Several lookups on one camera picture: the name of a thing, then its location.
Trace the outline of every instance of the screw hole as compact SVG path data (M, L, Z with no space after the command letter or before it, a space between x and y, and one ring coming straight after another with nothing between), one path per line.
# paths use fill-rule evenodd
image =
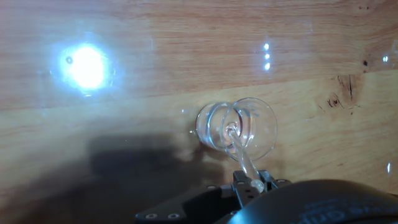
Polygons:
M174 214L168 215L167 218L178 218L179 216L180 216L179 214L174 213Z
M145 216L145 218L148 218L148 219L150 219L150 218L156 218L156 217L157 217L156 214L148 214L148 215Z

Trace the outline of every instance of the clear glass object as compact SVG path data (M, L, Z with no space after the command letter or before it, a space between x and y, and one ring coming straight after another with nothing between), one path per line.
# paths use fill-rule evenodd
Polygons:
M262 192L264 186L253 161L275 148L277 120L271 107L257 98L206 105L196 126L200 141L238 161L252 179L251 185Z

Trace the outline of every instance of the wood grain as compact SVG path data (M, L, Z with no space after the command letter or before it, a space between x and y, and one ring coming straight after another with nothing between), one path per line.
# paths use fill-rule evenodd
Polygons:
M245 97L279 125L258 168L398 194L397 11L389 0L0 1L0 222L131 223L230 182L238 164L203 148L194 122L208 103ZM95 90L62 76L62 55L84 43L107 63Z

